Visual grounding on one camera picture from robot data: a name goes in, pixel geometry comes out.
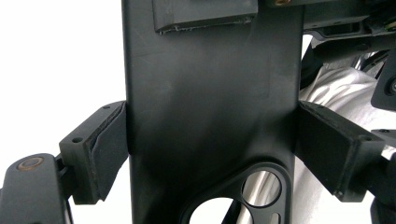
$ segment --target cutout hole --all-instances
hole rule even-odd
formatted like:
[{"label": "cutout hole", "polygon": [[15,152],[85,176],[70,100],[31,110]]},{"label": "cutout hole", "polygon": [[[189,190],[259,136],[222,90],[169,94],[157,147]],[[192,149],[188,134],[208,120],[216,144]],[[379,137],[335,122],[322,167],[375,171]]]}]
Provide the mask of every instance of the cutout hole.
[{"label": "cutout hole", "polygon": [[282,186],[276,175],[269,171],[259,171],[250,175],[242,190],[244,200],[252,206],[268,206],[280,195]]},{"label": "cutout hole", "polygon": [[270,224],[280,224],[280,215],[278,213],[273,213],[270,218]]},{"label": "cutout hole", "polygon": [[243,223],[253,224],[248,209],[230,198],[216,198],[201,203],[190,218],[190,224]]},{"label": "cutout hole", "polygon": [[76,137],[76,138],[73,138],[73,140],[72,140],[73,143],[79,143],[81,141],[82,141],[81,137]]}]

